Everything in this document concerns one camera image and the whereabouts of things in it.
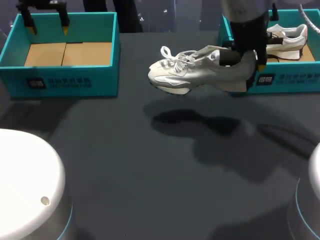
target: white shoe with black sole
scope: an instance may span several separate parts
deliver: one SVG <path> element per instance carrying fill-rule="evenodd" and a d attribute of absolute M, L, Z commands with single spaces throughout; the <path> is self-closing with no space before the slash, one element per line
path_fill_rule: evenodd
<path fill-rule="evenodd" d="M 282 44 L 270 44 L 266 47 L 266 52 L 271 57 L 286 60 L 299 60 L 302 50 L 307 44 L 308 27 L 301 24 L 298 27 L 284 28 L 276 24 L 267 29 L 275 38 L 283 38 Z"/>

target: teal box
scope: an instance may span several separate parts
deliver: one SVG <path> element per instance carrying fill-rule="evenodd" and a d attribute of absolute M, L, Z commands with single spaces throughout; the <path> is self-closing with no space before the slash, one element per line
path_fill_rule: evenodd
<path fill-rule="evenodd" d="M 306 15 L 318 27 L 320 27 L 320 11 L 318 9 L 306 9 Z M 269 27 L 279 24 L 284 28 L 295 28 L 305 24 L 298 10 L 278 10 L 279 21 L 271 21 Z M 229 21 L 222 16 L 218 45 L 224 40 L 232 40 L 232 32 Z M 312 62 L 268 62 L 262 72 L 257 72 L 253 86 L 248 94 L 266 93 L 311 93 L 320 92 L 320 35 L 308 27 L 307 45 L 315 59 Z M 270 78 L 268 85 L 258 83 L 262 78 Z"/>
<path fill-rule="evenodd" d="M 11 97 L 115 97 L 118 92 L 120 39 L 115 12 L 68 13 L 68 34 L 58 13 L 32 14 L 37 35 L 17 15 L 0 55 L 0 79 Z M 31 44 L 112 42 L 110 65 L 24 66 Z"/>

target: person's leg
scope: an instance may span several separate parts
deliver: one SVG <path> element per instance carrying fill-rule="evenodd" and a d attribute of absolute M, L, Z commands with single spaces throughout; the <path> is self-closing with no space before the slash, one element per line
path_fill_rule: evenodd
<path fill-rule="evenodd" d="M 107 12 L 106 0 L 83 0 L 85 12 Z"/>
<path fill-rule="evenodd" d="M 113 0 L 114 9 L 118 16 L 121 33 L 143 32 L 140 24 L 135 0 Z"/>

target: white sneaker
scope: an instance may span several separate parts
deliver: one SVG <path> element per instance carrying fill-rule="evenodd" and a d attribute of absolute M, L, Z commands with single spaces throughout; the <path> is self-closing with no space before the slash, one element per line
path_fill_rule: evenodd
<path fill-rule="evenodd" d="M 165 59 L 150 66 L 148 78 L 155 87 L 177 95 L 184 95 L 203 84 L 227 92 L 246 92 L 247 80 L 256 72 L 255 53 L 248 51 L 239 63 L 220 66 L 220 50 L 229 49 L 208 45 L 199 51 L 184 51 L 172 56 L 170 49 L 163 46 L 160 52 Z"/>
<path fill-rule="evenodd" d="M 298 27 L 284 28 L 276 24 L 266 31 L 276 38 L 283 38 L 282 44 L 267 45 L 266 52 L 268 55 L 288 60 L 299 60 L 301 58 L 302 49 L 306 45 L 308 38 L 307 25 L 302 24 Z"/>

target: cardboard box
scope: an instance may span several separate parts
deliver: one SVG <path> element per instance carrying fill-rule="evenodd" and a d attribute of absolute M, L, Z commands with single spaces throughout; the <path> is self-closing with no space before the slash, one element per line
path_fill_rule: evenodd
<path fill-rule="evenodd" d="M 316 25 L 320 26 L 320 11 L 306 9 L 306 15 Z M 269 27 L 279 24 L 284 28 L 295 28 L 305 24 L 305 20 L 297 9 L 278 10 L 279 21 L 269 22 Z M 218 44 L 224 40 L 232 40 L 229 21 L 222 16 Z M 271 58 L 262 72 L 257 72 L 253 85 L 247 94 L 267 93 L 310 93 L 320 92 L 320 36 L 310 27 L 308 28 L 307 45 L 303 48 L 303 55 L 299 61 L 279 61 Z"/>
<path fill-rule="evenodd" d="M 0 79 L 15 98 L 114 97 L 120 39 L 114 12 L 68 13 L 65 36 L 58 13 L 31 15 L 37 35 L 17 15 L 0 55 Z"/>

